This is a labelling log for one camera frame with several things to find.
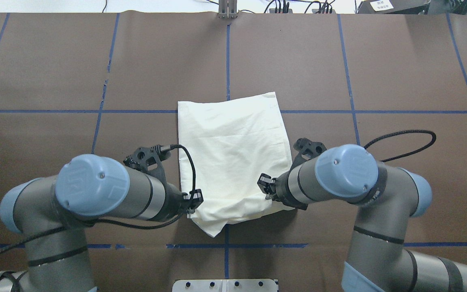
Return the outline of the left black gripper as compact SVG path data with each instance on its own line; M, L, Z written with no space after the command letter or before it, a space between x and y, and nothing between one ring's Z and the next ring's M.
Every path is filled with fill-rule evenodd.
M158 214L152 218L154 222L167 222L179 215L184 207L187 214L193 214L204 201L201 189L185 193L170 183L165 189L165 201Z

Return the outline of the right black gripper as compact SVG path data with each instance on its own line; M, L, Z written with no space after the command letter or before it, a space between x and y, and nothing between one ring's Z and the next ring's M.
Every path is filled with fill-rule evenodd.
M308 204L299 201L292 193L292 190L295 190L296 193L298 192L303 195L298 183L299 170L292 169L277 178L272 178L268 174L261 173L257 185L263 194L265 194L265 199L280 202L287 207L306 210Z

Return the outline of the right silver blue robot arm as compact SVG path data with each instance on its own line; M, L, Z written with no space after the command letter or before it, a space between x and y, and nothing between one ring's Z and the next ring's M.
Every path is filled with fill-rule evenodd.
M345 292L467 292L467 265L404 247L408 221L423 215L432 189L423 177L376 160L365 148L314 143L289 171L261 174L271 201L306 210L329 200L358 207L341 286Z

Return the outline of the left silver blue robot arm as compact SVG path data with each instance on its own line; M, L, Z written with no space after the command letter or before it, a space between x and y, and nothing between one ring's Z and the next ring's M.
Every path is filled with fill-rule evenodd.
M27 269L0 271L0 292L96 292L85 229L107 223L153 230L193 213L201 190L185 193L166 180L162 162L174 148L138 148L122 163L78 155L55 176L8 191L0 219L24 238L0 255L24 245Z

